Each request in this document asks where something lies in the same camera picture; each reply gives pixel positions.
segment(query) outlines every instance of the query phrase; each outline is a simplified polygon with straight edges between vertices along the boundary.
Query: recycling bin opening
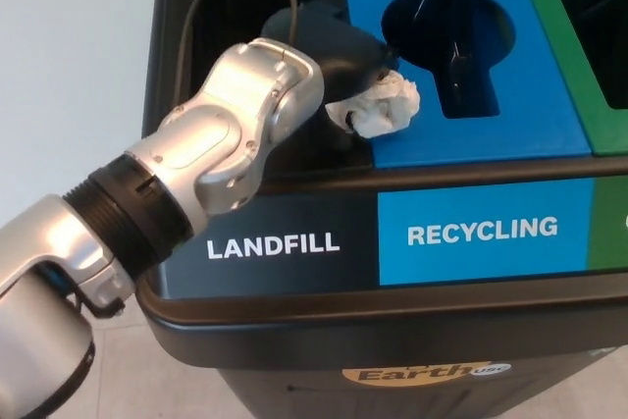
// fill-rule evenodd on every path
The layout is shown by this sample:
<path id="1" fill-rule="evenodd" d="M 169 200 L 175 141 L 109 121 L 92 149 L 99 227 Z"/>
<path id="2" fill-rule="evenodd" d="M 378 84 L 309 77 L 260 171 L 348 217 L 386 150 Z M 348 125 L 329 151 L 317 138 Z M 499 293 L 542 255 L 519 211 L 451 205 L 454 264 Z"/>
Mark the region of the recycling bin opening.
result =
<path id="1" fill-rule="evenodd" d="M 382 17 L 388 44 L 430 71 L 447 118 L 499 115 L 489 71 L 512 50 L 514 25 L 493 0 L 392 0 Z"/>

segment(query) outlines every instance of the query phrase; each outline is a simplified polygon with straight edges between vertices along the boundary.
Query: silver robot arm segment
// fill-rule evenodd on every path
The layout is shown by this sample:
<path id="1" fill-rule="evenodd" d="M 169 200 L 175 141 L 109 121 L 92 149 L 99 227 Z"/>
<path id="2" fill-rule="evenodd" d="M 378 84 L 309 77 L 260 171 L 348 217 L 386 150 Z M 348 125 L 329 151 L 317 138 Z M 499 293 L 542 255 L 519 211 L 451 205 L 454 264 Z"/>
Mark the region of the silver robot arm segment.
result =
<path id="1" fill-rule="evenodd" d="M 61 197 L 0 229 L 0 418 L 41 418 L 78 389 L 91 328 L 39 272 L 53 267 L 97 317 L 134 281 L 257 192 L 268 155 L 321 105 L 309 57 L 264 38 L 228 49 L 159 130 Z"/>

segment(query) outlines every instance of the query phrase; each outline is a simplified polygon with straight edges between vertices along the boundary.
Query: crumpled paper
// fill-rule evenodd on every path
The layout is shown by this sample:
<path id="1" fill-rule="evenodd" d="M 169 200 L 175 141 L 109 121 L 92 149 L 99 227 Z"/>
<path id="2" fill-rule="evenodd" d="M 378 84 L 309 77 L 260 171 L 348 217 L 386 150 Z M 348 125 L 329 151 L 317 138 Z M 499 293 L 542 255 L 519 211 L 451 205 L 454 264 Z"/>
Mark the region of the crumpled paper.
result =
<path id="1" fill-rule="evenodd" d="M 420 104 L 416 84 L 391 71 L 368 90 L 342 102 L 329 103 L 326 109 L 330 119 L 343 130 L 371 138 L 407 128 Z M 348 114 L 353 130 L 347 124 Z"/>

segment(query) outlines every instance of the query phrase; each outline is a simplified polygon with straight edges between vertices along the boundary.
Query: waste sorting bin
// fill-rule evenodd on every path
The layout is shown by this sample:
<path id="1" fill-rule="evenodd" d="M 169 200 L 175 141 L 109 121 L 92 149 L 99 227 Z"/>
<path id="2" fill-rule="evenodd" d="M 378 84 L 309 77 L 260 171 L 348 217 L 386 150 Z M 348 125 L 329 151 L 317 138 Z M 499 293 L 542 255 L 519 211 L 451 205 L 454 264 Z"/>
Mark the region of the waste sorting bin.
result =
<path id="1" fill-rule="evenodd" d="M 421 110 L 282 144 L 257 198 L 139 282 L 164 349 L 258 419 L 481 419 L 628 343 L 625 0 L 300 1 L 393 45 Z M 190 2 L 156 0 L 144 133 Z M 287 5 L 204 0 L 183 89 Z"/>

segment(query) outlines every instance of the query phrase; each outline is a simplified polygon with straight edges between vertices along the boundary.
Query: tiled floor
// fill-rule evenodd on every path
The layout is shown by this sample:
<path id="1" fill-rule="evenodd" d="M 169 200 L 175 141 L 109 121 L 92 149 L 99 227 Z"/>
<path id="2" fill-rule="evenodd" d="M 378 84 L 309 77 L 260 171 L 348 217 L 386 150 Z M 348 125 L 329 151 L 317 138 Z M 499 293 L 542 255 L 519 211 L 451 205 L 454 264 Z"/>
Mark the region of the tiled floor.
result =
<path id="1" fill-rule="evenodd" d="M 157 344 L 136 303 L 95 322 L 97 362 L 52 419 L 252 419 L 212 370 L 188 367 Z M 501 419 L 628 417 L 628 347 Z"/>

